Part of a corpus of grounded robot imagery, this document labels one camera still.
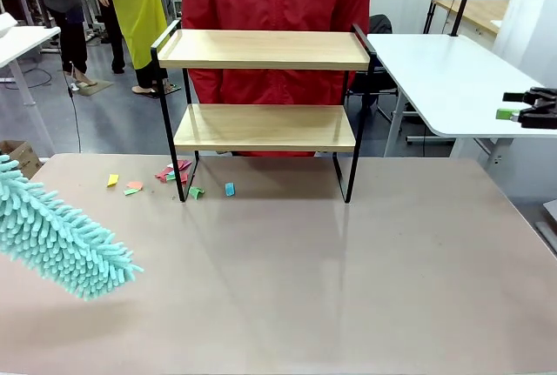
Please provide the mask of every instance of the green object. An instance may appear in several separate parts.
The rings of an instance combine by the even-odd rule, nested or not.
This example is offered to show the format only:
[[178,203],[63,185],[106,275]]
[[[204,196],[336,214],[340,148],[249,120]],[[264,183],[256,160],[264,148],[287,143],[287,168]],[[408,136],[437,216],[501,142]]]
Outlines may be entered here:
[[143,271],[114,233],[29,182],[18,161],[0,156],[0,251],[79,298],[93,299]]
[[197,186],[191,186],[190,187],[190,195],[192,197],[194,197],[195,199],[198,199],[203,194],[205,194],[205,191],[203,191],[201,188],[198,188]]
[[136,188],[130,188],[129,190],[124,191],[124,195],[127,197],[128,195],[135,194],[136,192],[139,192],[139,190]]
[[516,108],[499,108],[495,118],[498,120],[510,120],[514,114],[520,113]]

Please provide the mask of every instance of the shelf handle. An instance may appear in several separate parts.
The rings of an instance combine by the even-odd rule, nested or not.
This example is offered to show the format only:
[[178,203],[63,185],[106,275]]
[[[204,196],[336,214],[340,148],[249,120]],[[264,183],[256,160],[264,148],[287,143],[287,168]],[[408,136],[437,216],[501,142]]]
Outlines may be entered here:
[[165,40],[166,37],[168,35],[170,35],[175,28],[180,28],[181,27],[181,22],[182,22],[182,19],[179,18],[177,20],[172,21],[172,23],[170,23],[170,25],[168,27],[166,27],[166,30],[163,31],[163,34],[161,34],[158,37],[158,39],[155,40],[155,43],[153,43],[151,45],[151,55],[153,54],[153,51],[155,51],[155,53],[157,52],[158,46],[160,46],[160,44],[163,42],[163,40]]
[[367,36],[356,23],[352,24],[352,33],[355,33],[356,37],[359,38],[359,41],[362,42],[362,44],[364,45],[364,49],[366,50],[366,53],[369,55],[369,57],[377,56],[377,52],[373,48],[372,44],[369,43],[369,40],[367,40]]

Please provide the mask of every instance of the cardboard box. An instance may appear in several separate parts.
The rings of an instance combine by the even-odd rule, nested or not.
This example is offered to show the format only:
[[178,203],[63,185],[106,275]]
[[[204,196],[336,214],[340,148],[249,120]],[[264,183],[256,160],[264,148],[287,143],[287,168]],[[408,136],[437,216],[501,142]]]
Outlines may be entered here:
[[38,160],[38,156],[28,142],[3,140],[0,142],[0,151],[4,155],[10,155],[12,160],[17,160],[19,162],[17,168],[28,179],[35,176],[37,171],[41,169],[42,165]]

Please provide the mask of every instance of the gray floor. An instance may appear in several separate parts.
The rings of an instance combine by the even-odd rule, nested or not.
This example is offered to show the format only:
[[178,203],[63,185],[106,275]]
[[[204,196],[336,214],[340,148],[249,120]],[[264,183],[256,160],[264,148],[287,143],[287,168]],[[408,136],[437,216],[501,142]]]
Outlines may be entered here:
[[[168,147],[164,134],[163,118],[158,100],[140,97],[131,93],[135,83],[133,69],[128,66],[123,75],[116,76],[111,71],[111,48],[108,44],[91,44],[88,48],[88,76],[114,82],[114,84],[91,97],[76,95],[77,119],[83,152],[94,153],[140,153],[166,154]],[[28,70],[36,64],[25,59],[21,62],[22,70]],[[61,71],[59,55],[43,55],[38,65],[52,75],[52,80],[45,86],[31,90],[42,113],[44,122],[52,136],[57,152],[77,152],[77,133],[73,108],[68,97],[64,77]],[[183,85],[179,70],[170,71],[171,81]],[[47,76],[38,70],[25,75],[29,86],[42,83]],[[0,85],[0,140],[17,139],[37,141],[37,134],[30,125],[26,109],[23,107],[17,90],[7,90]],[[178,91],[168,97],[171,121],[174,130],[178,127],[185,110],[185,94]],[[384,111],[394,108],[391,97],[380,100]],[[356,123],[359,99],[349,101],[348,113],[352,124]],[[389,131],[389,123],[376,113],[369,118],[366,126],[362,156],[382,156]],[[402,135],[423,136],[424,126],[403,123]],[[35,150],[43,155],[43,149],[34,143]],[[406,145],[400,138],[397,156],[423,156],[421,144]],[[451,150],[447,145],[428,145],[427,157],[445,157]]]

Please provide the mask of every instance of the chair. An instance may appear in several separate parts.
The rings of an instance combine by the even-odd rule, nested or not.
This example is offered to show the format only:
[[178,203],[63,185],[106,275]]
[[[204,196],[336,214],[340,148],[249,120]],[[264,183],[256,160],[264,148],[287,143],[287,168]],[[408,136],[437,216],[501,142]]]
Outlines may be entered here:
[[[371,16],[369,18],[369,32],[372,34],[392,34],[393,26],[391,21],[384,15]],[[352,86],[348,91],[350,96],[362,96],[366,86],[367,72],[356,72],[356,76],[352,82]],[[385,67],[378,62],[373,71],[371,95],[375,98],[372,100],[372,105],[377,103],[378,113],[389,123],[392,122],[391,116],[387,115],[381,107],[379,107],[379,97],[382,95],[399,96],[399,89],[397,84],[388,74]]]

